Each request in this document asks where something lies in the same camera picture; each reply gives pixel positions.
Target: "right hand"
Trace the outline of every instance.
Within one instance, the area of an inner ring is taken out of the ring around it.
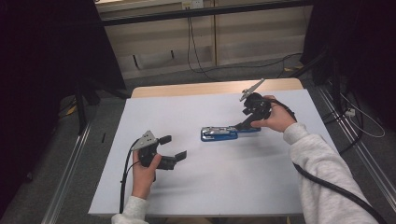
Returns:
[[[275,96],[273,95],[265,95],[263,98],[275,100]],[[283,106],[271,103],[271,107],[272,111],[268,119],[255,120],[250,125],[254,128],[268,127],[274,131],[283,133],[291,124],[297,122]]]

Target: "metal rail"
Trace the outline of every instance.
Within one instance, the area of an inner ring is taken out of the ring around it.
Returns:
[[[221,15],[221,14],[279,9],[279,8],[287,8],[287,7],[305,7],[305,6],[312,6],[314,2],[315,0],[284,0],[284,1],[274,1],[274,2],[247,4],[247,5],[238,5],[238,6],[229,6],[229,7],[206,7],[206,8],[196,8],[190,10],[153,13],[148,15],[109,18],[109,19],[102,19],[101,21],[79,21],[77,23],[54,24],[54,26],[59,28],[64,28],[64,27],[77,28],[81,26],[114,26],[114,25],[147,22],[147,21],[166,21],[166,20],[174,20],[174,19],[182,19],[182,18],[213,16],[213,15]]]
[[[326,103],[327,107],[329,107],[331,111],[336,111],[334,105],[332,104],[332,97],[329,92],[319,90],[319,94]],[[340,115],[337,112],[334,113],[335,118],[338,118],[339,116]],[[338,124],[340,125],[340,128],[343,130],[349,142],[352,143],[354,138],[358,136],[358,134],[352,128],[352,125],[347,119],[340,119]],[[389,205],[392,207],[393,211],[396,212],[396,188],[389,180],[387,175],[382,171],[381,167],[375,161],[374,157],[362,141],[359,141],[359,143],[357,143],[354,148],[361,158],[364,166],[372,176],[373,180],[389,202]]]
[[[81,152],[85,146],[85,142],[87,141],[88,135],[90,133],[92,121],[95,115],[96,115],[96,108],[93,111],[93,115],[91,119],[88,120],[88,123],[85,126],[85,129],[83,130],[82,134],[78,136],[72,155],[70,156],[69,162],[67,163],[66,168],[64,169],[64,174],[62,175],[59,185],[52,196],[46,214],[44,215],[44,218],[41,221],[42,224],[56,223],[56,220],[61,212],[62,205],[64,204],[64,199],[66,197],[67,191],[69,190],[70,184],[72,182],[74,172],[76,171],[76,167],[78,165]]]

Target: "hand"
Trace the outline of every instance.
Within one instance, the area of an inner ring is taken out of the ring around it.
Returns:
[[[132,167],[134,174],[132,196],[147,199],[152,182],[154,181],[155,170],[160,164],[161,157],[160,154],[155,155],[149,167],[142,166],[140,162]],[[134,151],[133,163],[137,161],[139,161],[138,151]]]
[[[275,96],[273,95],[265,95],[263,98],[275,100]],[[291,124],[296,122],[283,106],[271,103],[271,107],[272,111],[268,119],[255,120],[250,125],[254,128],[268,127],[274,131],[283,133]]]

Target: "gray sweatshirt sleeve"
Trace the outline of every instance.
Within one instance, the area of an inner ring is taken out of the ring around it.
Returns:
[[[283,139],[291,145],[292,162],[309,174],[346,189],[367,202],[347,164],[320,135],[310,134],[302,123],[294,123],[286,129]],[[377,223],[348,198],[301,175],[299,181],[306,223]]]
[[[112,224],[148,224],[145,221],[146,210],[149,203],[134,196],[130,196],[122,214],[116,214],[111,218]]]

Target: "white table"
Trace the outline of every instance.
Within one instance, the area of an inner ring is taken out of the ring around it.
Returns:
[[[275,95],[296,113],[309,132],[321,134],[335,148],[306,90],[258,92]],[[159,153],[174,156],[187,150],[187,159],[179,162],[174,171],[157,171],[157,181],[148,197],[148,216],[301,214],[297,172],[282,133],[264,128],[231,141],[200,140],[202,127],[235,125],[246,118],[240,97],[240,93],[221,93],[128,100],[89,213],[112,216],[119,212],[120,180],[127,152],[135,139],[151,130],[158,138],[168,134],[173,137],[172,142],[158,147]],[[132,174],[125,198],[131,191]]]

